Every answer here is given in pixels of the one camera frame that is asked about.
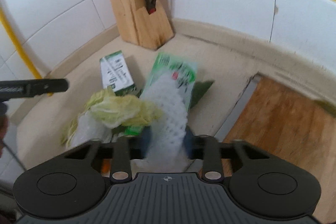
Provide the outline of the green white box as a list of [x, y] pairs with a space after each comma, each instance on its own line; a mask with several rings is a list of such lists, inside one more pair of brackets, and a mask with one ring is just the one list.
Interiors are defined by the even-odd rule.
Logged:
[[136, 85], [127, 67], [122, 51], [100, 59], [102, 87], [111, 88], [117, 96], [133, 94]]

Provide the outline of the yellow pipe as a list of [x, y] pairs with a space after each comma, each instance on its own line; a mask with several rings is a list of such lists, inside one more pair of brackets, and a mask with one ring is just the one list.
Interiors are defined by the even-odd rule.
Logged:
[[9, 39], [11, 40], [15, 50], [17, 51], [19, 57], [24, 62], [27, 69], [31, 72], [31, 74], [35, 77], [37, 80], [41, 80], [42, 76], [39, 73], [39, 71], [36, 69], [35, 65], [29, 58], [28, 54], [23, 49], [19, 39], [17, 38], [11, 24], [7, 20], [7, 17], [2, 9], [0, 9], [0, 18], [1, 18], [1, 24], [3, 25], [3, 28], [5, 29], [5, 32], [7, 33]]

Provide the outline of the light green cabbage leaves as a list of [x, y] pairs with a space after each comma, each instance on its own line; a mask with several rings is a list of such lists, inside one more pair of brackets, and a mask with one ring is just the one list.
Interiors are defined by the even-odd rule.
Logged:
[[84, 110], [75, 115], [65, 126], [60, 137], [61, 145], [67, 147], [70, 137], [77, 128], [78, 118], [87, 111], [111, 130], [120, 126], [149, 126], [162, 115], [161, 110], [152, 102], [142, 100], [133, 94], [117, 96], [111, 88], [102, 89], [92, 94]]

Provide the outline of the clear plastic bag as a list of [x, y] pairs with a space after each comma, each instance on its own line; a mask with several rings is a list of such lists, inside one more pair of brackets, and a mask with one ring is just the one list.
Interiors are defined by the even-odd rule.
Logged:
[[112, 131], [87, 111], [78, 118], [77, 128], [70, 137], [67, 148], [77, 147], [90, 140], [99, 140], [102, 143], [109, 143], [112, 140]]

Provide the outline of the green snack packet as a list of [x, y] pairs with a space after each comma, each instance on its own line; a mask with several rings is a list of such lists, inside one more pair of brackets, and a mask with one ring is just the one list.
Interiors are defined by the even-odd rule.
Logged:
[[185, 103], [186, 110], [189, 110], [192, 91], [197, 79], [197, 62], [172, 55], [171, 53], [159, 52], [143, 91], [150, 87], [161, 75], [166, 75], [167, 73], [175, 81], [179, 94]]

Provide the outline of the orange peel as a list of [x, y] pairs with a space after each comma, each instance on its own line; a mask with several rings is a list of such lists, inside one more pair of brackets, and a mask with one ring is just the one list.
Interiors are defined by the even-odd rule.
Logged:
[[102, 161], [101, 165], [101, 173], [102, 174], [107, 174], [110, 172], [110, 160], [109, 159], [104, 159]]

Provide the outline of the wooden knife block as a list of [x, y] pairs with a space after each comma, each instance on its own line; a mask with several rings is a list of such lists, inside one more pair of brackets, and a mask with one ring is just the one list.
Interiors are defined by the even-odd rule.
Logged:
[[145, 0], [110, 0], [121, 38], [157, 50], [174, 37], [165, 9], [157, 1], [156, 11], [147, 12]]

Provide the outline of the wooden cutting board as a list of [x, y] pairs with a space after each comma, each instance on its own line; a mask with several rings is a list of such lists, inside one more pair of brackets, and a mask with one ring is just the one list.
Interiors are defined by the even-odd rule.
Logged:
[[335, 116], [263, 77], [224, 142], [233, 139], [246, 140], [313, 174], [322, 189], [314, 216], [335, 223]]

